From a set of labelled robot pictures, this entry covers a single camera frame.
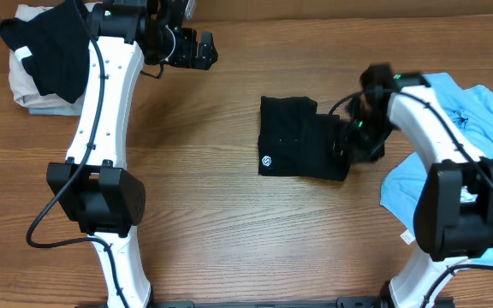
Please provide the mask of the black polo shirt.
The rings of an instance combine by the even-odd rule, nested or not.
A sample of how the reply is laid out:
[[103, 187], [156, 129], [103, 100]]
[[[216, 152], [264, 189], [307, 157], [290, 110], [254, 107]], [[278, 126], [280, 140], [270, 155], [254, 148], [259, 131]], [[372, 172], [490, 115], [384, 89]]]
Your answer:
[[308, 97], [260, 98], [260, 175], [346, 179], [350, 163], [338, 145], [345, 122], [317, 110]]

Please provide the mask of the light blue t-shirt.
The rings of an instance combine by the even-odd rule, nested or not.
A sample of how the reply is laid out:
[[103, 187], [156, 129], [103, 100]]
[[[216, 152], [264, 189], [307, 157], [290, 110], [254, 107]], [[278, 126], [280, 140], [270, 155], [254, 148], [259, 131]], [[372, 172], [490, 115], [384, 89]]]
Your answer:
[[[447, 73], [427, 74], [437, 100], [462, 134], [487, 158], [493, 158], [493, 92], [477, 85], [463, 89]], [[426, 180], [425, 166], [411, 154], [384, 179], [380, 205], [410, 232], [413, 215]]]

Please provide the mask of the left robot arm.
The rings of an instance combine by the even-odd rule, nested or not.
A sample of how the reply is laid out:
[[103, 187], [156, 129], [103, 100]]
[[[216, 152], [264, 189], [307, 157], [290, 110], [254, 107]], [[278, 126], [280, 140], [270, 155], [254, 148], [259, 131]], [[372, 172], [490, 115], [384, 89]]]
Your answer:
[[207, 70], [217, 61], [212, 34], [182, 25], [194, 6], [189, 0], [106, 1], [86, 22], [90, 67], [79, 125], [65, 161], [50, 163], [46, 179], [51, 202], [98, 254], [106, 307], [155, 305], [138, 241], [146, 190], [127, 170], [128, 120], [145, 65]]

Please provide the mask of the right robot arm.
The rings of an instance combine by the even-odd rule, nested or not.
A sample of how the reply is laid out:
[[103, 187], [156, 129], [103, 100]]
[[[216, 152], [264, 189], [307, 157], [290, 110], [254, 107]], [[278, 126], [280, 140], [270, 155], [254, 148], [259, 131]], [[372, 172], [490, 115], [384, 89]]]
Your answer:
[[375, 162], [393, 130], [402, 131], [427, 178], [413, 216], [417, 248], [377, 297], [342, 297], [339, 307], [452, 307], [439, 293], [460, 270], [479, 269], [493, 248], [493, 159], [449, 120], [420, 73], [396, 74], [372, 64], [361, 91], [342, 99], [349, 120], [336, 126], [331, 159], [341, 175], [351, 164]]

